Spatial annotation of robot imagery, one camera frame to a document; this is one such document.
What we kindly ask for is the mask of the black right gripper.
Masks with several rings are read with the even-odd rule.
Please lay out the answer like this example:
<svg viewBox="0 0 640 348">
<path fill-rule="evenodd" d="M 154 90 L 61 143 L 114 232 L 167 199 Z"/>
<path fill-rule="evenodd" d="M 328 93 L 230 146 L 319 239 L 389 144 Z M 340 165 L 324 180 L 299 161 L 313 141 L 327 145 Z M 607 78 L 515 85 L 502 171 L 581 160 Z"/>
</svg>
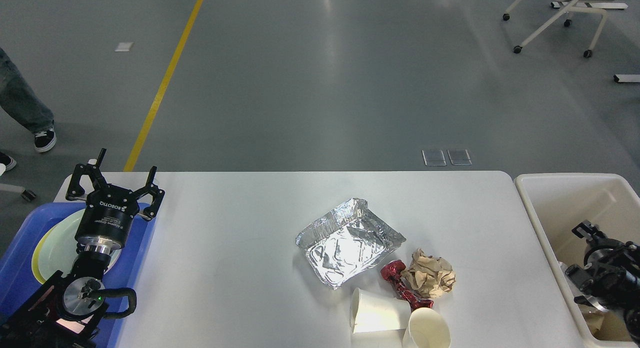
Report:
<svg viewBox="0 0 640 348">
<path fill-rule="evenodd" d="M 565 277 L 582 295 L 574 297 L 578 305 L 603 314 L 639 312 L 639 252 L 630 243 L 608 238 L 599 226 L 584 220 L 571 230 L 585 239 L 583 265 L 572 264 Z"/>
</svg>

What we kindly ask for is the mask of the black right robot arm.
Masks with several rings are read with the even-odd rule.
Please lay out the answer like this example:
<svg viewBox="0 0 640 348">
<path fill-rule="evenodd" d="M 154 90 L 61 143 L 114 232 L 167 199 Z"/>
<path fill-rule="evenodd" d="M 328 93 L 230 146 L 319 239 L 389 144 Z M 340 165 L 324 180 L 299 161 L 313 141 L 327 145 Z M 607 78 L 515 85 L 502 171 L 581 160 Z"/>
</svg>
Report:
<svg viewBox="0 0 640 348">
<path fill-rule="evenodd" d="M 608 237 L 598 225 L 585 220 L 572 230 L 585 239 L 583 266 L 565 269 L 567 279 L 579 290 L 574 302 L 613 311 L 624 321 L 631 341 L 638 345 L 640 334 L 640 251 L 633 241 Z"/>
</svg>

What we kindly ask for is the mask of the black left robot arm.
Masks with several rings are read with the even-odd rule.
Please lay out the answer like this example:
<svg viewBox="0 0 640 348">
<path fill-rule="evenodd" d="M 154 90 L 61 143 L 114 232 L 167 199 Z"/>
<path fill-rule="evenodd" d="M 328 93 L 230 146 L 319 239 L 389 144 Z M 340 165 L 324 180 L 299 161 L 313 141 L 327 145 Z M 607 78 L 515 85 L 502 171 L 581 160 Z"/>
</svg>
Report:
<svg viewBox="0 0 640 348">
<path fill-rule="evenodd" d="M 105 154 L 102 149 L 96 162 L 78 163 L 70 177 L 65 198 L 86 205 L 70 272 L 55 271 L 7 318 L 3 348 L 94 348 L 102 320 L 126 318 L 137 309 L 134 289 L 108 288 L 104 277 L 111 254 L 126 247 L 135 218 L 152 221 L 165 191 L 154 182 L 157 166 L 137 190 L 107 182 L 100 170 Z"/>
</svg>

